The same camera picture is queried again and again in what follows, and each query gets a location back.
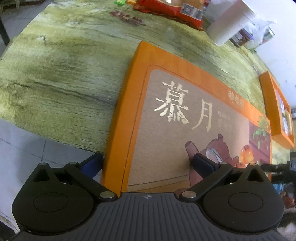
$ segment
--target open orange box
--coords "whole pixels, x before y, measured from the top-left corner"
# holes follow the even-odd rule
[[[291,107],[289,106],[285,96],[281,92],[280,87],[273,79],[272,75],[267,71],[264,74],[259,76],[262,93],[265,102],[265,109],[267,118],[270,121],[271,127],[271,138],[274,139],[281,146],[292,149],[295,146],[294,143],[294,128],[292,125],[293,133],[291,135],[286,135],[283,130],[283,120],[281,117],[279,100],[277,98],[276,90],[278,91],[283,103],[285,110],[287,110],[291,114]]]
[[[270,163],[269,121],[206,71],[141,42],[118,98],[100,183],[118,195],[189,188],[201,180],[190,167],[195,153],[236,167]]]

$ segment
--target plant illustration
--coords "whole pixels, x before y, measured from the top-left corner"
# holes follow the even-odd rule
[[[258,139],[258,149],[260,149],[261,142],[264,142],[267,139],[267,133],[270,130],[269,122],[265,116],[260,116],[258,121],[259,127],[254,131],[252,135],[252,139],[254,140],[256,137]]]

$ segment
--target white wall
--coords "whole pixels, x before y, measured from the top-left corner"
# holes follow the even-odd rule
[[[213,21],[235,0],[212,0],[206,16]],[[291,106],[296,106],[296,3],[292,0],[244,0],[259,16],[275,20],[275,37],[256,51],[280,83]]]

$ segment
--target bear ear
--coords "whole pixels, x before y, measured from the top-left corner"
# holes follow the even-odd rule
[[[223,136],[221,134],[218,134],[218,140],[222,140],[223,141]]]

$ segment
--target tabletop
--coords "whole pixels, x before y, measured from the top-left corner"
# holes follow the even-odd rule
[[[111,12],[142,20],[133,24]],[[104,153],[128,65],[140,41],[195,64],[265,114],[262,60],[230,41],[106,0],[55,0],[14,38],[0,61],[0,118],[33,133]],[[273,142],[273,162],[289,150]]]

